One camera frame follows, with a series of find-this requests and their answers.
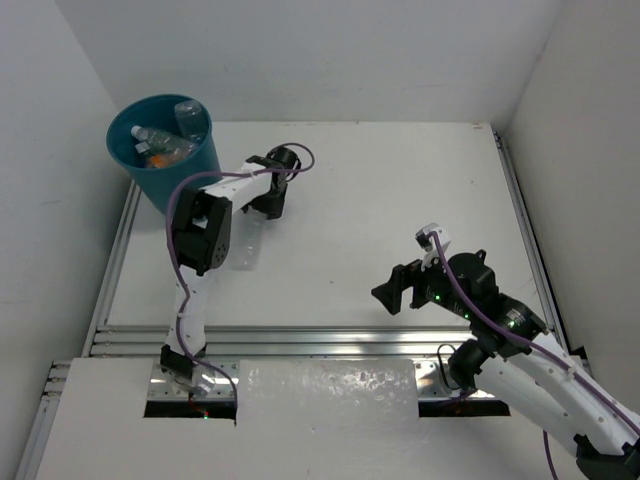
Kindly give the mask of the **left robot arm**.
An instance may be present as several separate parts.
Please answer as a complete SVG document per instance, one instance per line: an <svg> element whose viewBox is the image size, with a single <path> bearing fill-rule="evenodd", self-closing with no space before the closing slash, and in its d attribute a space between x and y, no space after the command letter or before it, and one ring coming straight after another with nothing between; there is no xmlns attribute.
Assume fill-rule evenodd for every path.
<svg viewBox="0 0 640 480"><path fill-rule="evenodd" d="M181 379L193 381L198 366L221 371L204 360L206 281L229 254L237 212L254 211L267 221L282 216L290 181L309 169L291 150L294 145L254 155L236 172L194 174L170 196L165 233L178 293L160 364Z"/></svg>

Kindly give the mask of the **blue label bottle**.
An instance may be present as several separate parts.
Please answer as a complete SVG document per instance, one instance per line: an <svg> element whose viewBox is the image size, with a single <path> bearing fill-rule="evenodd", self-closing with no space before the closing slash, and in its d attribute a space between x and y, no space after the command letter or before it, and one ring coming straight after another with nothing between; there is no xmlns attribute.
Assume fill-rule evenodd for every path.
<svg viewBox="0 0 640 480"><path fill-rule="evenodd" d="M150 151L150 147L146 142L140 142L135 145L136 152L140 155L146 155Z"/></svg>

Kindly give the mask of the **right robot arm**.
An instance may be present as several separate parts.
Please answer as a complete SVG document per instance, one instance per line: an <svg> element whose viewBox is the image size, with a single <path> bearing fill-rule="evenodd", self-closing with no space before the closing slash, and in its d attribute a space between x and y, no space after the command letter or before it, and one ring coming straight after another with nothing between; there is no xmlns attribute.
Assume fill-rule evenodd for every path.
<svg viewBox="0 0 640 480"><path fill-rule="evenodd" d="M411 308L433 303L469 321L471 339L447 361L453 385L516 409L574 455L586 478L638 478L638 415L589 377L531 309L500 292L485 258L483 250L450 258L457 286L440 263L399 264L371 294L392 315L411 290Z"/></svg>

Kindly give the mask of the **orange label bottle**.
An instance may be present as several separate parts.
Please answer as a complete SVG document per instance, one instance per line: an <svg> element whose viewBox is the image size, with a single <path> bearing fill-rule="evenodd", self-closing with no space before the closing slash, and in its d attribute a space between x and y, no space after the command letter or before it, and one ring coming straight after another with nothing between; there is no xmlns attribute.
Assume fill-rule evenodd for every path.
<svg viewBox="0 0 640 480"><path fill-rule="evenodd" d="M168 154L150 155L146 159L145 166L149 169L163 169L172 166L175 163L175 157Z"/></svg>

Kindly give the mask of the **clear bottle white cap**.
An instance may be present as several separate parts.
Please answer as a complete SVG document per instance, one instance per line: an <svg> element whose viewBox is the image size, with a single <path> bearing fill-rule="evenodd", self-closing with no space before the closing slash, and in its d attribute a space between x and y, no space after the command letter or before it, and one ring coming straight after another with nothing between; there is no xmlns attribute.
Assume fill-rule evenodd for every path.
<svg viewBox="0 0 640 480"><path fill-rule="evenodd" d="M171 134L165 130L134 125L130 133L139 143L146 144L154 154L164 154L182 161L199 147L197 143Z"/></svg>

